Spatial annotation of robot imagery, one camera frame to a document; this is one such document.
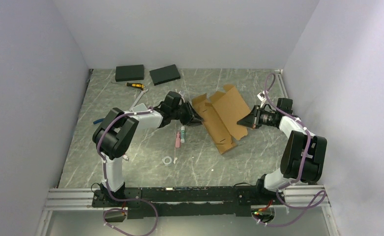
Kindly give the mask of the brown cardboard box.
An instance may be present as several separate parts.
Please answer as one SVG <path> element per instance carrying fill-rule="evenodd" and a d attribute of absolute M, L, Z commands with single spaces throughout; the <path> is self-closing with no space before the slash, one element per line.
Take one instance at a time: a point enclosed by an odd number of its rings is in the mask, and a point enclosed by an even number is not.
<path fill-rule="evenodd" d="M 199 95 L 192 99 L 192 106 L 203 119 L 203 125 L 220 154 L 237 146 L 236 141 L 248 135 L 248 128 L 237 122 L 250 113 L 243 97 L 232 84 L 213 95 Z"/>

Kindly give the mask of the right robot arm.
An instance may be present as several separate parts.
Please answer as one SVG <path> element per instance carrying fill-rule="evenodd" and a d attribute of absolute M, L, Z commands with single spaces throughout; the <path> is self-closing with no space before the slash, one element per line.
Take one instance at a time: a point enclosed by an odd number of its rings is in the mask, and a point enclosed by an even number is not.
<path fill-rule="evenodd" d="M 279 98 L 274 109 L 269 104 L 255 105 L 237 122 L 253 129 L 276 127 L 288 139 L 279 168 L 256 182 L 254 197 L 260 204 L 268 203 L 276 190 L 293 184 L 315 183 L 322 176 L 327 140 L 302 125 L 299 118 L 293 116 L 292 105 L 293 101 L 288 98 Z"/>

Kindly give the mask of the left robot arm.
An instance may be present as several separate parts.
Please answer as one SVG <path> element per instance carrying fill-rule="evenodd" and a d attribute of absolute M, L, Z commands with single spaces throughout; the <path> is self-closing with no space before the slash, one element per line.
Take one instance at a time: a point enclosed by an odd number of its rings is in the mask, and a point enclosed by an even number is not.
<path fill-rule="evenodd" d="M 129 111 L 112 108 L 97 127 L 92 141 L 102 161 L 101 187 L 107 190 L 105 200 L 111 206 L 117 207 L 124 201 L 122 161 L 136 131 L 163 128 L 173 120 L 184 126 L 203 122 L 189 101 L 184 100 L 180 93 L 170 91 L 155 107 L 139 104 Z"/>

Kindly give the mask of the green white glue stick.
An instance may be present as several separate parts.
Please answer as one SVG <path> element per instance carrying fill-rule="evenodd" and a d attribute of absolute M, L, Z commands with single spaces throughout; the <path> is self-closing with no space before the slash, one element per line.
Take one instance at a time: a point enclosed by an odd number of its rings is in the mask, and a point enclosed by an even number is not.
<path fill-rule="evenodd" d="M 180 128 L 180 142 L 185 143 L 185 126 Z"/>

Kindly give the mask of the pink marker pen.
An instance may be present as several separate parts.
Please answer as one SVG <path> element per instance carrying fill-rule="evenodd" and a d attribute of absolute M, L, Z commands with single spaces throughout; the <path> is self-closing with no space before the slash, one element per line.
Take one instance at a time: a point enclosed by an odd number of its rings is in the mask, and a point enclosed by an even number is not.
<path fill-rule="evenodd" d="M 180 146 L 181 146 L 181 138 L 180 138 L 180 132 L 178 131 L 176 134 L 175 148 L 180 148 Z"/>

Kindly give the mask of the clear tape roll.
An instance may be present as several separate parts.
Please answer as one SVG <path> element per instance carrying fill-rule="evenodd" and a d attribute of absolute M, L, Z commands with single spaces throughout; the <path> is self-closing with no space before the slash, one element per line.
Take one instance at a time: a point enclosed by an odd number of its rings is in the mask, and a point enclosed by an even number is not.
<path fill-rule="evenodd" d="M 169 166 L 173 163 L 173 159 L 172 157 L 170 156 L 165 156 L 163 159 L 162 159 L 162 163 L 165 165 L 165 166 Z"/>

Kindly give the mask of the grey white rectangular device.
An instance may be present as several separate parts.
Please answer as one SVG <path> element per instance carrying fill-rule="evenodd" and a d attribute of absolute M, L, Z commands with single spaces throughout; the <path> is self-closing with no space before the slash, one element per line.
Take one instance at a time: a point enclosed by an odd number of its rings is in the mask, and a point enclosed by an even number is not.
<path fill-rule="evenodd" d="M 144 103 L 138 104 L 131 109 L 132 112 L 137 112 L 137 113 L 145 112 L 147 110 L 148 110 L 148 107 Z"/>

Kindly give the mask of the black foam block right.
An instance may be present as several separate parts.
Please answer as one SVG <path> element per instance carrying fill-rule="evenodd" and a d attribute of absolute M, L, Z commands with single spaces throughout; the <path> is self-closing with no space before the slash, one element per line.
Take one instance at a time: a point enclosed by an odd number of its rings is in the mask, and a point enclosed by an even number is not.
<path fill-rule="evenodd" d="M 181 78 L 178 68 L 175 64 L 151 70 L 149 74 L 155 86 Z"/>

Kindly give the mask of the black foam block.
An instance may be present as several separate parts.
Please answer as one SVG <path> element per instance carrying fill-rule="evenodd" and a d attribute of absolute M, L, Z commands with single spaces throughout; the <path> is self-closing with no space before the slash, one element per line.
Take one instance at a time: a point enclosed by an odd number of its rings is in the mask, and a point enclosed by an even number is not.
<path fill-rule="evenodd" d="M 145 67 L 143 64 L 117 66 L 115 73 L 116 82 L 129 82 L 143 80 Z"/>
<path fill-rule="evenodd" d="M 178 68 L 175 64 L 151 70 L 149 74 L 155 86 L 181 78 Z"/>

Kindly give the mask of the silver combination wrench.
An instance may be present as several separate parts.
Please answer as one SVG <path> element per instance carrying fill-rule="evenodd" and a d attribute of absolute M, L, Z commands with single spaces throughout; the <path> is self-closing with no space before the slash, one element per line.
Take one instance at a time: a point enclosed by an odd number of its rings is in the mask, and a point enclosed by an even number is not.
<path fill-rule="evenodd" d="M 140 99 L 143 97 L 143 95 L 148 92 L 148 88 L 144 88 L 139 94 L 138 96 L 136 97 L 135 101 L 133 102 L 133 104 L 131 105 L 130 107 L 130 111 L 132 111 L 132 109 L 138 104 L 138 102 L 140 101 Z"/>

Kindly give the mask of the yellow black screwdriver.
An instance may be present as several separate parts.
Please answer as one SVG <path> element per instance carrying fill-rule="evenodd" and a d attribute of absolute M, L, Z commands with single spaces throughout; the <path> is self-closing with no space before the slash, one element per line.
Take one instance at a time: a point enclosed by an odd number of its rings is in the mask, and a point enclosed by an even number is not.
<path fill-rule="evenodd" d="M 130 88 L 140 89 L 140 90 L 144 90 L 145 88 L 145 85 L 141 83 L 126 83 L 126 86 Z"/>

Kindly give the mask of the black foam block left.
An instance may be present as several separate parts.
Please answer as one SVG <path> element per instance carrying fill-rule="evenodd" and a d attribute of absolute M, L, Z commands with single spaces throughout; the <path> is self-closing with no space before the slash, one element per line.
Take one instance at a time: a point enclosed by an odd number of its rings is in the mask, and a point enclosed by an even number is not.
<path fill-rule="evenodd" d="M 117 66 L 115 73 L 116 82 L 129 82 L 143 80 L 145 67 L 143 64 Z"/>

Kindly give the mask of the blue handled pliers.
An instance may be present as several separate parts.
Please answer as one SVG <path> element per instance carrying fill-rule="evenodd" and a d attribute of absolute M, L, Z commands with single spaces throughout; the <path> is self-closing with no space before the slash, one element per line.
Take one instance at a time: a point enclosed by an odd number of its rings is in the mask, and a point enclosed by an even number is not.
<path fill-rule="evenodd" d="M 100 119 L 97 119 L 95 121 L 93 121 L 92 123 L 95 125 L 95 124 L 99 124 L 101 123 L 102 121 L 104 120 L 104 118 L 100 118 Z"/>

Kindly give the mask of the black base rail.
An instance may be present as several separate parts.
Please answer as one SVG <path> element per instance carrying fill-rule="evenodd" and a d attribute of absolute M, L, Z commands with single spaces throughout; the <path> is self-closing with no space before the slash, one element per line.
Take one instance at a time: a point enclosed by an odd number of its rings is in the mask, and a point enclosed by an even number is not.
<path fill-rule="evenodd" d="M 257 185 L 206 187 L 124 187 L 109 195 L 104 186 L 93 193 L 93 208 L 127 211 L 128 219 L 169 216 L 234 215 L 249 217 L 258 207 L 278 203 L 275 193 Z"/>

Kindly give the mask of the aluminium frame rail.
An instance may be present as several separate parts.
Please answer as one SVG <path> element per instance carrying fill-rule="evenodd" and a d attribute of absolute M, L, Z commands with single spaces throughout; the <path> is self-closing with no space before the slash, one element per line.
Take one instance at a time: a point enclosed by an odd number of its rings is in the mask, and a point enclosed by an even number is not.
<path fill-rule="evenodd" d="M 93 192 L 90 188 L 52 188 L 49 190 L 44 210 L 91 210 Z"/>

